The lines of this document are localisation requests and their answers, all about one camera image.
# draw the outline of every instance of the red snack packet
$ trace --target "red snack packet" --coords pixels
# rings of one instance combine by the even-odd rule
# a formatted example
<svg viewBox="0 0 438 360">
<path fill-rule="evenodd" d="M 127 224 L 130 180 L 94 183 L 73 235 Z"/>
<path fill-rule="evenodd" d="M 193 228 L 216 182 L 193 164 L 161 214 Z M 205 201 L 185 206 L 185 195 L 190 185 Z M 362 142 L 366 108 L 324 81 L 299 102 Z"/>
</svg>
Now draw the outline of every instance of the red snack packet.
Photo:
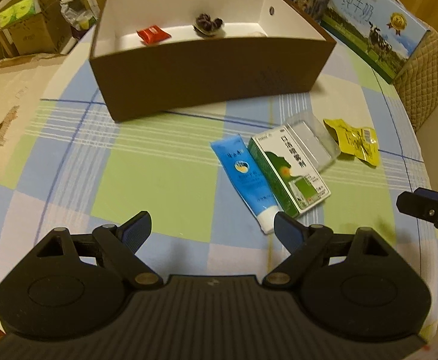
<svg viewBox="0 0 438 360">
<path fill-rule="evenodd" d="M 170 38 L 170 34 L 161 30 L 158 26 L 150 26 L 137 32 L 146 44 L 156 43 Z"/>
</svg>

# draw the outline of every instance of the quilted cushion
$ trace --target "quilted cushion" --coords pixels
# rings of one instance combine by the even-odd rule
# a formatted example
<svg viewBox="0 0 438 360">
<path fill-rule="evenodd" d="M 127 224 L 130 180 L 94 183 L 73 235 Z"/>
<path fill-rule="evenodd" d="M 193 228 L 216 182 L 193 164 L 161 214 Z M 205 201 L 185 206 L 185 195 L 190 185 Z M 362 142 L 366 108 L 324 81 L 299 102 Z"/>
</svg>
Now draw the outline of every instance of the quilted cushion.
<svg viewBox="0 0 438 360">
<path fill-rule="evenodd" d="M 438 105 L 438 33 L 430 30 L 393 82 L 415 131 Z"/>
</svg>

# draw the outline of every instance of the cow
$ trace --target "cow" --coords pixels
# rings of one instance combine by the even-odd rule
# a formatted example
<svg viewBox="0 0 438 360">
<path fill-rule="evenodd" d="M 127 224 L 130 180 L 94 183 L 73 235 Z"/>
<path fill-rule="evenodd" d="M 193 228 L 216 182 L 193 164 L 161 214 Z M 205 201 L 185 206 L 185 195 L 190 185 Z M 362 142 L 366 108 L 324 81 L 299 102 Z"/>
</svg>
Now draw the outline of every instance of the cow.
<svg viewBox="0 0 438 360">
<path fill-rule="evenodd" d="M 384 61 L 384 57 L 393 49 L 389 43 L 379 34 L 381 30 L 377 28 L 373 23 L 370 24 L 370 34 L 367 37 L 367 50 L 366 54 L 369 54 L 370 50 L 373 50 L 378 55 L 378 61 Z"/>
</svg>

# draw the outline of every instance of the blue tube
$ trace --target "blue tube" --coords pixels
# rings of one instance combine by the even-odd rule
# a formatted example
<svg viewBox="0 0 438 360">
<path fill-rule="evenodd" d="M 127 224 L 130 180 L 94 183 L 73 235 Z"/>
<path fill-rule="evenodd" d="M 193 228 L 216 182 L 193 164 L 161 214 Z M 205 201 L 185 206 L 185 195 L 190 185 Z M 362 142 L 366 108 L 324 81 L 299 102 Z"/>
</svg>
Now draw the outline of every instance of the blue tube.
<svg viewBox="0 0 438 360">
<path fill-rule="evenodd" d="M 211 143 L 236 191 L 256 217 L 262 231 L 274 231 L 274 216 L 279 211 L 276 199 L 241 136 Z"/>
</svg>

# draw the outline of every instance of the checkered tablecloth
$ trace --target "checkered tablecloth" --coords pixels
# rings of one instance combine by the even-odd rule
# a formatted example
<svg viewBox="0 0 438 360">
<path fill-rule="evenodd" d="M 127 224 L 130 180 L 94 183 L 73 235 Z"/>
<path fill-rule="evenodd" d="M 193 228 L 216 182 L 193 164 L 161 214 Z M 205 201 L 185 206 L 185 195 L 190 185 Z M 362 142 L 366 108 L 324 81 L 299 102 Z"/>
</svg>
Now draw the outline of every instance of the checkered tablecloth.
<svg viewBox="0 0 438 360">
<path fill-rule="evenodd" d="M 0 180 L 0 281 L 50 229 L 72 233 L 150 212 L 138 256 L 162 276 L 254 273 L 285 258 L 230 184 L 209 143 L 248 140 L 296 112 L 376 129 L 381 164 L 338 160 L 322 176 L 332 192 L 304 215 L 336 232 L 377 230 L 428 284 L 438 321 L 438 232 L 398 212 L 402 191 L 429 187 L 418 142 L 395 89 L 338 43 L 310 93 L 236 100 L 115 124 L 88 62 L 91 31 L 57 71 Z M 141 98 L 140 84 L 137 102 Z"/>
</svg>

